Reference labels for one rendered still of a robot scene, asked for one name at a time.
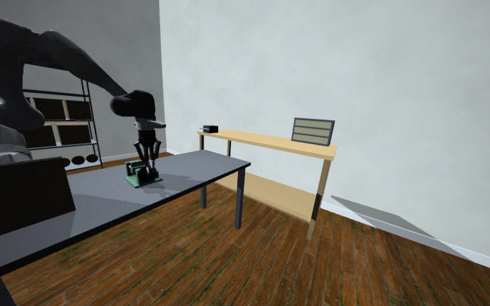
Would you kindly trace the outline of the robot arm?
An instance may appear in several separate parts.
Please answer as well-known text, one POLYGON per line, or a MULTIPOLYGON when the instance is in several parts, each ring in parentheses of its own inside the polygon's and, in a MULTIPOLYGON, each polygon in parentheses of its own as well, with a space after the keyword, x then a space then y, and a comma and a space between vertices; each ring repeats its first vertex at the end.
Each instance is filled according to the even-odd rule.
POLYGON ((136 128, 166 127, 156 120, 152 94, 141 90, 128 93, 65 34, 55 30, 36 33, 0 17, 0 164, 33 160, 25 137, 16 130, 39 129, 45 124, 44 115, 24 96, 27 62, 60 64, 77 78, 104 88, 113 95, 111 110, 122 117, 135 117, 136 128))

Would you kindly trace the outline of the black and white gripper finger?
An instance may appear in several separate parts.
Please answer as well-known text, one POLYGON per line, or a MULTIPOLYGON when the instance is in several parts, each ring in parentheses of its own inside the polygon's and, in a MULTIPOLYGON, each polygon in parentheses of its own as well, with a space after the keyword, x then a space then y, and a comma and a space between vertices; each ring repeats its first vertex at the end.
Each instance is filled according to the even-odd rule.
POLYGON ((160 149, 160 145, 161 145, 161 141, 156 141, 156 146, 155 146, 155 150, 154 150, 154 142, 151 140, 151 146, 149 147, 149 152, 150 152, 150 162, 151 162, 151 168, 153 169, 153 172, 155 172, 155 169, 154 169, 154 161, 155 159, 158 158, 158 154, 159 154, 159 149, 160 149))
POLYGON ((137 143, 134 143, 133 145, 137 149, 137 152, 138 152, 138 155, 140 157, 140 160, 145 161, 145 166, 146 166, 147 173, 150 173, 149 154, 148 154, 148 141, 145 141, 145 147, 143 147, 144 148, 144 155, 143 155, 143 153, 141 151, 141 148, 139 147, 140 146, 140 142, 139 141, 137 143))

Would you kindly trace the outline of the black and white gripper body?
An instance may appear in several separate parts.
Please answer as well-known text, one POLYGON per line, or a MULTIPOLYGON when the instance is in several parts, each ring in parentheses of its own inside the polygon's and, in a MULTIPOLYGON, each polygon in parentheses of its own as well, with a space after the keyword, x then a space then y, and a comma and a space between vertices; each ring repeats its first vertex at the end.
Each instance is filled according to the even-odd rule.
POLYGON ((139 137, 138 141, 140 142, 140 144, 143 147, 145 147, 145 141, 148 141, 148 147, 151 146, 151 140, 154 142, 154 144, 157 141, 155 129, 154 130, 141 130, 141 129, 139 129, 138 130, 138 137, 139 137))

